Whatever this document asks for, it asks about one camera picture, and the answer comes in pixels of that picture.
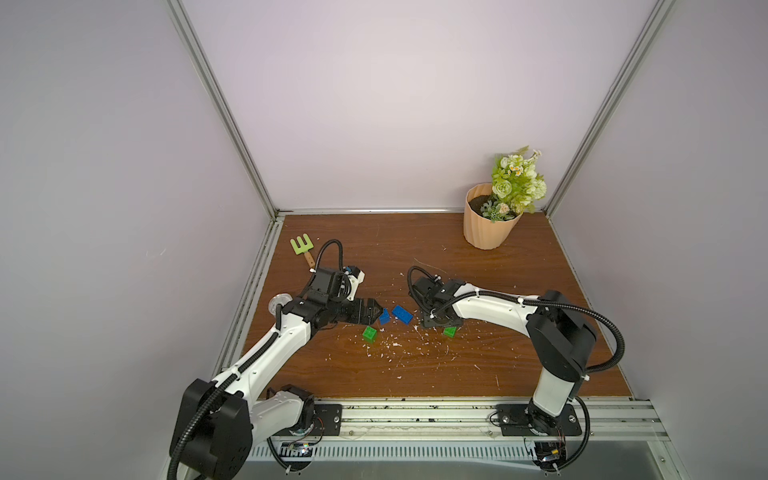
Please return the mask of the green white artificial flowers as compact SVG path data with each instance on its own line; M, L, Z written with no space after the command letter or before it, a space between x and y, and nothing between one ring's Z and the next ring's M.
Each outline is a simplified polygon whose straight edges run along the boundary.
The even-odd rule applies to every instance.
M547 194L547 184L537 171L541 152L524 146L495 160L491 193L480 214L492 222L511 221L534 210L534 203Z

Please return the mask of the small blue lego brick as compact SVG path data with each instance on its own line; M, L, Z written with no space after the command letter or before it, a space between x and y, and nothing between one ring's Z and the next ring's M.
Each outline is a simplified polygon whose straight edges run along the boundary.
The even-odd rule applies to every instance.
M391 315L387 309L384 309L381 315L378 318L378 323L380 325L386 325L391 321Z

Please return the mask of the green toy garden fork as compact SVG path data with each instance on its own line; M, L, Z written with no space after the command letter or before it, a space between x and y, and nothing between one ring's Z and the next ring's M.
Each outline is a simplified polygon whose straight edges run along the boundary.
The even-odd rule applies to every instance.
M297 256L302 256L305 259L310 269L314 269L316 267L315 259L311 253L314 248L314 244L308 234L304 233L295 238L291 238L290 245Z

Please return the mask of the electronics board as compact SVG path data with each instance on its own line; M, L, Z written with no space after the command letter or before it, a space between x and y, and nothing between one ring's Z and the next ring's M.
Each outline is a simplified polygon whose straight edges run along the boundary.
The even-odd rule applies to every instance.
M567 460L567 450L557 442L535 442L533 463L542 471L559 472Z
M299 458L311 458L314 447L311 442L285 442L280 445L279 453L283 459L297 461Z

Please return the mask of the aluminium front rail frame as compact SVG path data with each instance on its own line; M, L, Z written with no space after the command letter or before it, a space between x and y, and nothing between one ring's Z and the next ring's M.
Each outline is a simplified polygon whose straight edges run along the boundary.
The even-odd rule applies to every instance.
M648 400L596 397L569 401L583 434L568 437L503 436L489 416L499 404L527 404L515 397L314 398L314 405L320 403L343 406L339 436L274 435L252 447L243 467L247 462L278 460L284 470L297 472L323 461L454 461L508 466L553 478L586 462L590 447L627 443L647 449L653 470L662 478L689 476ZM285 442L311 442L314 453L297 461L283 459L279 448ZM542 471L533 463L535 442L557 442L567 450L559 472Z

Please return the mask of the round silver metal object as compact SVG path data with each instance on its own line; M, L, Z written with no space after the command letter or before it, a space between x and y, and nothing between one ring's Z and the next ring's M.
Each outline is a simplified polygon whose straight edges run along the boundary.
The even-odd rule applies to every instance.
M268 311L272 316L275 316L283 306L288 304L292 300L292 296L288 293L281 293L272 297L268 302Z

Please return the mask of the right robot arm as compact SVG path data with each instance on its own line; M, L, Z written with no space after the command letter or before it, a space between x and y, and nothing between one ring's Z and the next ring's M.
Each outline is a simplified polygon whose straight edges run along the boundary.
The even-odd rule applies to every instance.
M531 341L542 370L523 417L527 428L538 435L557 427L566 404L575 399L590 375L617 366L626 352L625 339L614 322L570 303L555 290L541 296L509 294L425 275L408 282L408 294L419 307L423 327L458 327L466 320L478 320L513 330ZM604 325L616 343L612 356L595 365L589 361L598 331L589 317Z

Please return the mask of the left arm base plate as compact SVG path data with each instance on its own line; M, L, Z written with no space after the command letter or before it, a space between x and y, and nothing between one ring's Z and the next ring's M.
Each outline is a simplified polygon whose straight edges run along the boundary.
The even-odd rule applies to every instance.
M303 436L340 435L343 406L338 403L320 403L313 406L312 413L302 413L299 422L275 433L278 437L299 438Z

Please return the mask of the right electronics board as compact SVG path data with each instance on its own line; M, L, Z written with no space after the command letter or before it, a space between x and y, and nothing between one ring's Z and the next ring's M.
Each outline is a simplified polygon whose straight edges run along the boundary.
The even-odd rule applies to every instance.
M567 460L567 450L557 442L535 442L533 463L542 471L559 472Z

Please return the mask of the beige ribbed flower pot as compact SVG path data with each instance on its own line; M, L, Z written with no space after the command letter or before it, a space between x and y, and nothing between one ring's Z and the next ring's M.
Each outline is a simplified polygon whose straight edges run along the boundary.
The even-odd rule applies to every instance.
M508 238L513 228L522 215L503 222L493 222L473 207L473 201L477 198L487 198L492 193L490 183L478 184L472 187L466 194L463 216L463 234L465 240L477 249L492 250L501 246Z

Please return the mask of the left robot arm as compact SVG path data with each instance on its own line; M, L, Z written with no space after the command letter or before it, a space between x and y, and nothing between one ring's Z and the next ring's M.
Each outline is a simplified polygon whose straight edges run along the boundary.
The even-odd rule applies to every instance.
M324 327L344 322L372 325L382 314L374 299L356 295L365 274L355 266L317 267L297 296L270 302L275 324L239 360L211 380L184 391L172 435L166 476L186 466L207 479L232 479L252 447L278 432L311 428L314 397L288 385L267 400L261 393L284 364Z

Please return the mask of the long blue lego brick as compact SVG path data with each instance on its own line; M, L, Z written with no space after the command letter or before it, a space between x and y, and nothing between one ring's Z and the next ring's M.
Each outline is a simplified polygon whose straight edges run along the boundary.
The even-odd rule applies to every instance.
M392 314L396 319L405 325L409 325L413 320L413 314L399 305L392 309Z

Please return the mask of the left electronics board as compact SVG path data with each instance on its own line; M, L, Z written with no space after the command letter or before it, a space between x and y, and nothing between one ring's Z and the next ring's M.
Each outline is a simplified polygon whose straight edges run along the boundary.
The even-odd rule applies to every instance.
M283 459L297 461L299 458L311 458L314 447L311 442L285 442L280 445L279 453Z

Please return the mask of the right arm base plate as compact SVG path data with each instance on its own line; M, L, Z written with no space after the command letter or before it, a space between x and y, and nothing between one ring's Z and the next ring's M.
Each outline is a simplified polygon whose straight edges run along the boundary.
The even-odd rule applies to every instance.
M499 404L489 416L489 421L501 429L503 436L568 437L583 434L576 410L570 404L566 404L556 417L539 412L532 404Z

